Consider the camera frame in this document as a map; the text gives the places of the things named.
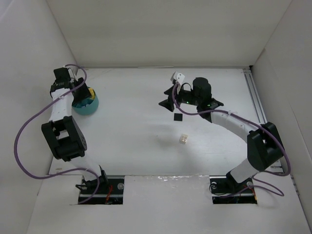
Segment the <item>yellow long lego brick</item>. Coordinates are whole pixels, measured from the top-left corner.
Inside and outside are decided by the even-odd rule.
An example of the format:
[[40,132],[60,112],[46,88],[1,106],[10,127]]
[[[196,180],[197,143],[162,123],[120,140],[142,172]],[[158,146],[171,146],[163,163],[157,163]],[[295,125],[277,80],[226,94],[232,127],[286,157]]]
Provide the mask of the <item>yellow long lego brick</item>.
[[94,89],[92,89],[92,88],[88,88],[88,90],[89,90],[89,92],[90,92],[90,97],[89,97],[89,99],[94,100],[94,99],[95,99],[95,97],[96,97],[96,94],[95,94]]

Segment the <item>black square marker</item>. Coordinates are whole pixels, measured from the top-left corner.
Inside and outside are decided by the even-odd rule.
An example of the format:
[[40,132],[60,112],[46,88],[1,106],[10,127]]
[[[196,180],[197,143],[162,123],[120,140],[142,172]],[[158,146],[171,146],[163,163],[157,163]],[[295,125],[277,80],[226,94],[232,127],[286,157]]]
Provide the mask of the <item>black square marker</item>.
[[183,121],[183,114],[174,113],[174,121]]

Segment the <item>cream lego brick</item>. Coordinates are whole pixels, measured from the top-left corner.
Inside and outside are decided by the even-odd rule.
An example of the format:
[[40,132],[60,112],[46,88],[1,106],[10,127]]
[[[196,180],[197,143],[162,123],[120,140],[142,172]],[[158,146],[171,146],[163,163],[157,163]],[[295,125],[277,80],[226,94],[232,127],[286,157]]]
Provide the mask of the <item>cream lego brick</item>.
[[180,144],[186,144],[188,141],[188,135],[187,134],[181,134],[180,138],[179,138],[179,143]]

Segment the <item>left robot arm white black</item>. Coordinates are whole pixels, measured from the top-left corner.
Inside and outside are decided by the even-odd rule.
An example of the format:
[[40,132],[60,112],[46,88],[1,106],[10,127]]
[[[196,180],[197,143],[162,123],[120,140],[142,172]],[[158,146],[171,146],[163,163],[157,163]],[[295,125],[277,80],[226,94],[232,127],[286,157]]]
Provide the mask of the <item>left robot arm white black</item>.
[[55,159],[83,169],[82,185],[78,188],[107,186],[107,175],[87,155],[87,141],[72,115],[72,112],[81,116],[93,114],[98,109],[98,97],[93,88],[86,85],[84,78],[72,77],[68,68],[55,69],[54,75],[56,79],[50,88],[54,102],[51,116],[41,126],[48,146]]

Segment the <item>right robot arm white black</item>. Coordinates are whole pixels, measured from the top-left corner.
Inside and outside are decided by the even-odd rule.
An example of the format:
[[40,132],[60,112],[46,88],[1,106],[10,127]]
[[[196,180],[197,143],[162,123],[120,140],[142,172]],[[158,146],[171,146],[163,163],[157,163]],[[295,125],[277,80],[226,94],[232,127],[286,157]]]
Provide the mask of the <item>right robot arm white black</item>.
[[222,102],[213,98],[211,85],[206,78],[195,78],[190,90],[184,89],[183,81],[181,73],[171,77],[172,87],[164,92],[167,99],[161,101],[159,106],[170,112],[175,108],[180,109],[181,104],[195,106],[195,116],[199,115],[208,122],[227,129],[247,144],[246,159],[226,174],[221,185],[217,185],[222,193],[237,193],[249,178],[267,172],[267,168],[286,156],[277,127],[273,123],[254,123],[224,108]]

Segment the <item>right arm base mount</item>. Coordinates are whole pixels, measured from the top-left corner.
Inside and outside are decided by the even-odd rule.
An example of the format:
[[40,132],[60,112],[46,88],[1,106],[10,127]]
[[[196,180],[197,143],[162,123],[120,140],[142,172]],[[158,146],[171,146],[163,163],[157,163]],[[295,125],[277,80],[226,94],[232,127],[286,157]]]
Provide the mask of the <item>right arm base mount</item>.
[[251,178],[233,186],[225,175],[212,175],[209,180],[213,204],[257,204]]

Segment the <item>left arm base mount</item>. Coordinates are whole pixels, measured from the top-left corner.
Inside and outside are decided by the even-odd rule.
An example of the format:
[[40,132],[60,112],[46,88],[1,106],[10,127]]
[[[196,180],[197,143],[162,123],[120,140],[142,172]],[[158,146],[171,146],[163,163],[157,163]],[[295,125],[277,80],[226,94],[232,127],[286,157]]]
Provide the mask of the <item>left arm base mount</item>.
[[101,184],[95,193],[88,201],[94,192],[96,185],[87,187],[84,183],[76,185],[80,190],[78,195],[78,204],[86,205],[122,205],[124,192],[124,176],[108,176],[108,185]]

